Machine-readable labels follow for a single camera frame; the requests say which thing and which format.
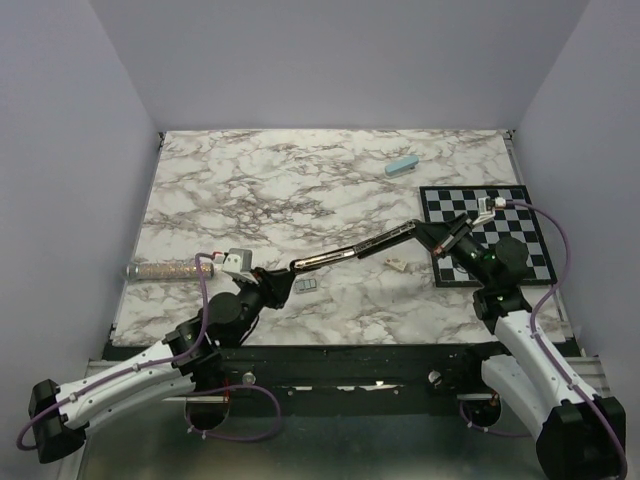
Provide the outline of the black stapler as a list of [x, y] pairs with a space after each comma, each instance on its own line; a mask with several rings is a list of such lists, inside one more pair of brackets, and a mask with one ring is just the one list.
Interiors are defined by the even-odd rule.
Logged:
[[307, 273], [351, 259], [363, 259], [394, 247], [415, 237], [421, 221], [410, 220], [381, 234], [359, 243], [341, 247], [329, 252], [312, 255], [290, 262], [289, 269], [296, 273]]

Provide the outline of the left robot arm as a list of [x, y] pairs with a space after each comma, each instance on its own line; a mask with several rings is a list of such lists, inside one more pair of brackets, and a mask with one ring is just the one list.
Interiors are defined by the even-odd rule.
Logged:
[[257, 267], [237, 281], [237, 293], [208, 298], [194, 318], [128, 360], [82, 380], [36, 384], [26, 428], [34, 436], [39, 462], [74, 453], [99, 419], [143, 403], [147, 393], [209, 395], [223, 387], [222, 350], [241, 347], [263, 309], [282, 308], [295, 278], [288, 269]]

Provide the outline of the small cardboard staple box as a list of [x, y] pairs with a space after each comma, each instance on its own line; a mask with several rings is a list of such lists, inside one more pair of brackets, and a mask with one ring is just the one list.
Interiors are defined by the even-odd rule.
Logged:
[[387, 258], [385, 264], [399, 272], [404, 272], [407, 267], [407, 263], [399, 258]]

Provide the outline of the light blue stapler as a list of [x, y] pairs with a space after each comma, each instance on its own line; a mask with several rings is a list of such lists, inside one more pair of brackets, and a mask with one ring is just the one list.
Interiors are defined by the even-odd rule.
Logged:
[[411, 155], [396, 160], [392, 163], [389, 163], [385, 166], [384, 172], [385, 175], [389, 178], [396, 177], [399, 175], [406, 174], [415, 169], [415, 167], [419, 163], [419, 158], [417, 156]]

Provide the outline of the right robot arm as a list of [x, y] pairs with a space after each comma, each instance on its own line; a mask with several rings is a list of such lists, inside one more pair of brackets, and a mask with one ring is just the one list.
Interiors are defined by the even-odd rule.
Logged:
[[584, 381], [537, 325], [520, 288], [527, 247], [506, 237], [486, 249], [472, 226], [466, 216], [414, 224], [430, 253], [452, 257], [481, 284], [473, 295], [476, 315], [508, 350], [464, 362], [462, 384], [474, 392], [490, 387], [509, 405], [533, 438], [547, 478], [626, 478], [625, 410]]

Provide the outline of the staple tray with staples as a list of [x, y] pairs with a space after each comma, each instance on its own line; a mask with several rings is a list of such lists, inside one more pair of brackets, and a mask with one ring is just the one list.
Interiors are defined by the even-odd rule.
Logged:
[[318, 284], [315, 279], [299, 279], [294, 282], [294, 291], [297, 294], [310, 293], [316, 291], [317, 288]]

